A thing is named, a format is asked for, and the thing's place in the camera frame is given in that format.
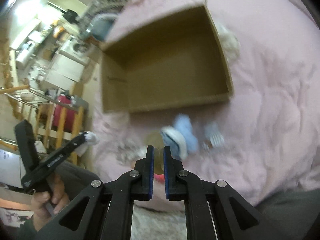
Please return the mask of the person's left hand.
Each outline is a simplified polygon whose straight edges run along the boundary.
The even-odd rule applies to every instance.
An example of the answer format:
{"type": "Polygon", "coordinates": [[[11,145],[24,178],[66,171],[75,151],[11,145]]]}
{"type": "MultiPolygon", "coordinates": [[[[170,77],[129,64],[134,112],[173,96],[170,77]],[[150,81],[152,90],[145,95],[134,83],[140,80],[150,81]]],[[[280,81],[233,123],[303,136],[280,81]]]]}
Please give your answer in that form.
{"type": "Polygon", "coordinates": [[[55,205],[52,213],[57,215],[70,202],[61,177],[58,174],[52,174],[50,179],[52,181],[52,194],[47,191],[36,192],[31,199],[32,220],[36,231],[42,229],[52,218],[47,209],[47,204],[55,205]]]}

